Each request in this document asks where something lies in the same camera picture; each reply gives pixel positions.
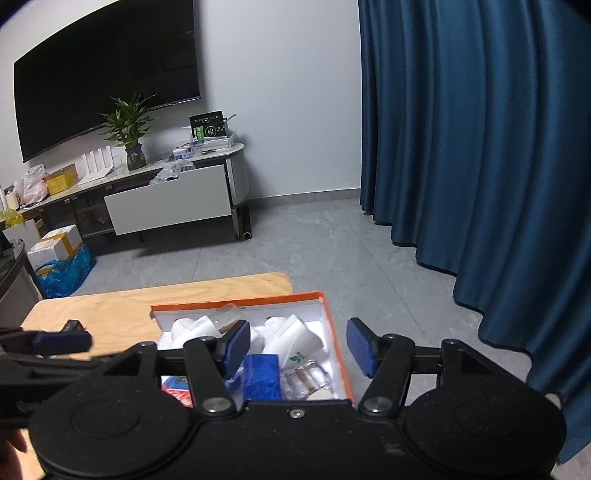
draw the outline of tv cabinet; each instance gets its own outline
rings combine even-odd
[[[41,217],[46,228],[76,223],[83,238],[123,235],[166,225],[231,216],[237,239],[252,236],[248,179],[243,144],[193,158],[195,170],[178,179],[150,185],[164,167],[160,161],[128,172],[115,170],[104,179],[73,187],[21,210],[27,219]]]

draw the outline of gray tile floor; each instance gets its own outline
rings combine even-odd
[[[229,218],[149,231],[143,244],[136,235],[97,239],[90,243],[96,267],[76,294],[280,271],[294,291],[326,293],[342,345],[346,320],[357,316],[379,335],[400,333],[418,345],[458,338],[525,379],[529,357],[478,339],[482,315],[454,303],[455,278],[418,266],[415,249],[395,247],[389,228],[375,225],[358,201],[253,209],[251,223],[254,237],[244,242],[234,240]],[[346,347],[343,356],[358,399],[369,381]],[[408,400],[433,387],[434,378],[413,378]],[[556,475],[582,479],[585,467],[582,454]]]

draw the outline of baseboard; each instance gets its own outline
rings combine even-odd
[[[358,199],[361,189],[328,190],[326,192],[293,193],[276,197],[261,197],[249,199],[248,205],[257,207],[277,207],[283,205],[297,205],[300,203],[327,202],[329,200]]]

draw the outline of wall-mounted tv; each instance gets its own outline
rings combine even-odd
[[[68,25],[14,64],[24,161],[99,128],[111,97],[150,108],[199,98],[193,0],[118,0]]]

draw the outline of yellow box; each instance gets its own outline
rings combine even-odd
[[[59,170],[50,173],[45,182],[47,183],[49,195],[55,195],[56,193],[69,189],[78,183],[76,165],[68,165],[67,167],[60,168]]]

